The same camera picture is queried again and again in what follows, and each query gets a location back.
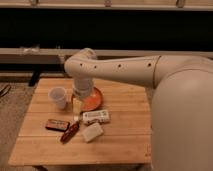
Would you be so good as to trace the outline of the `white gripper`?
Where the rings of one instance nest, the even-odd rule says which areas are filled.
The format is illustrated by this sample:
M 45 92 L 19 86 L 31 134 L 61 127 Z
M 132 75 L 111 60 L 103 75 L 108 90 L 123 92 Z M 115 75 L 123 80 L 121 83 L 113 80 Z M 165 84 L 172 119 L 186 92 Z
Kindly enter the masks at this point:
M 73 93 L 80 99 L 88 97 L 93 91 L 93 80 L 91 78 L 74 78 Z M 82 110 L 82 101 L 73 99 L 74 120 L 78 121 Z

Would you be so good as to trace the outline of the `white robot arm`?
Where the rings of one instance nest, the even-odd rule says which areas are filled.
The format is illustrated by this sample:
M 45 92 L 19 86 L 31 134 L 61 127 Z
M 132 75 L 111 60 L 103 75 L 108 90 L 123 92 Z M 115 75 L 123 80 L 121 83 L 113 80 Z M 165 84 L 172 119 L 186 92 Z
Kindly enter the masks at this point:
M 213 60 L 190 55 L 99 60 L 85 48 L 64 68 L 79 97 L 90 95 L 95 78 L 153 87 L 152 171 L 213 171 Z

